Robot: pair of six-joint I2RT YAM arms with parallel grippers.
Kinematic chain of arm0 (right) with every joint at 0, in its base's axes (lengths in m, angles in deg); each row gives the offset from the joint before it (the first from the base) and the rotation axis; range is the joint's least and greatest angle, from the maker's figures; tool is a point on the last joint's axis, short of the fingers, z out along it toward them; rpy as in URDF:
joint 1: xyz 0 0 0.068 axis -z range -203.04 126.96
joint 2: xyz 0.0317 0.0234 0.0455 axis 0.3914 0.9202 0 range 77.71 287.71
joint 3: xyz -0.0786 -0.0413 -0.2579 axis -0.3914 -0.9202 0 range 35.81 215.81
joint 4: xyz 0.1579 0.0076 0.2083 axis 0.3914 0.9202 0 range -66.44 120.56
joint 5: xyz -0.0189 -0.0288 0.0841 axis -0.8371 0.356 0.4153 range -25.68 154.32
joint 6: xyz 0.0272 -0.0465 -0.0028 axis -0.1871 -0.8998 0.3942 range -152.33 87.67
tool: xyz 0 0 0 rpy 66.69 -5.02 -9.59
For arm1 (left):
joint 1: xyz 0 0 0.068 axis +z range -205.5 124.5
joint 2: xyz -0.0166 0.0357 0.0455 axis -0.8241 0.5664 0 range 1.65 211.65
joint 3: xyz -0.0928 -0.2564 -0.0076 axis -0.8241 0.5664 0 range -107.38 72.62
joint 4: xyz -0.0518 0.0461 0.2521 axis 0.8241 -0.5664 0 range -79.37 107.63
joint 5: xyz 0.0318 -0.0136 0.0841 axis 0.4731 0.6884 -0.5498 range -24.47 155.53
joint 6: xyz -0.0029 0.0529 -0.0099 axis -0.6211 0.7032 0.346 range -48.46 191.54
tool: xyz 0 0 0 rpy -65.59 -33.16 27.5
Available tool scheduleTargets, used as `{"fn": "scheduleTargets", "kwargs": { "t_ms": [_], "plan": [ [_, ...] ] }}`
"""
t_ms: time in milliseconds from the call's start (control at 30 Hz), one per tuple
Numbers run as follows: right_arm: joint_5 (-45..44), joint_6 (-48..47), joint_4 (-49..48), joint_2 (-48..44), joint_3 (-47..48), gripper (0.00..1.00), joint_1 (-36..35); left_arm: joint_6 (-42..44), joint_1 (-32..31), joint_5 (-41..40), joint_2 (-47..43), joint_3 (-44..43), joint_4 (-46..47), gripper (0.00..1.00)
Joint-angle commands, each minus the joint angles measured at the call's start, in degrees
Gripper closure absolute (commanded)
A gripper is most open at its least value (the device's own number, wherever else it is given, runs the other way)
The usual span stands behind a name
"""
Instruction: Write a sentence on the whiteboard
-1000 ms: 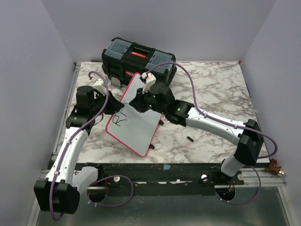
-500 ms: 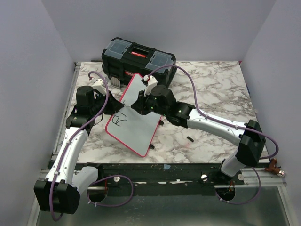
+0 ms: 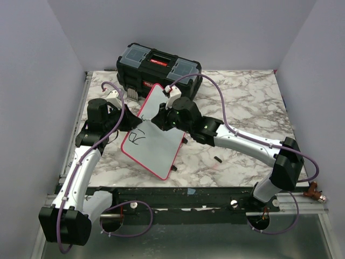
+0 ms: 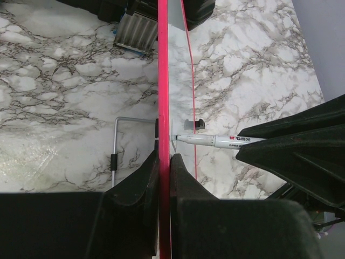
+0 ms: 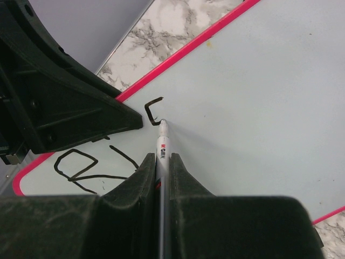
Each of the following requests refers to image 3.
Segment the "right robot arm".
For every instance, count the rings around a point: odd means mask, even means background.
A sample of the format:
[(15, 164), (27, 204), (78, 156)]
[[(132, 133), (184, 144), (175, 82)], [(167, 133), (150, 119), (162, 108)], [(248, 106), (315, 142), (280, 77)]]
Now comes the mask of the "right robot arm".
[(231, 149), (272, 167), (271, 173), (258, 182), (248, 198), (249, 207), (258, 212), (279, 192), (293, 191), (304, 164), (297, 142), (289, 137), (284, 141), (260, 138), (228, 129), (216, 118), (203, 116), (195, 102), (187, 97), (174, 101), (171, 108), (160, 104), (151, 119), (159, 129), (176, 128), (188, 133), (197, 143)]

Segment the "pink framed whiteboard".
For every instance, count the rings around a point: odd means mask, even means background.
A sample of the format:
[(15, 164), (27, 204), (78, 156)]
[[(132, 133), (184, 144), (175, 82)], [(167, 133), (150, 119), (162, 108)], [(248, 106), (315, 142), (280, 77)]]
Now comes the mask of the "pink framed whiteboard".
[(153, 85), (137, 114), (142, 123), (128, 132), (121, 144), (126, 156), (161, 180), (168, 178), (185, 135), (176, 128), (162, 131), (150, 121), (167, 100), (163, 87)]

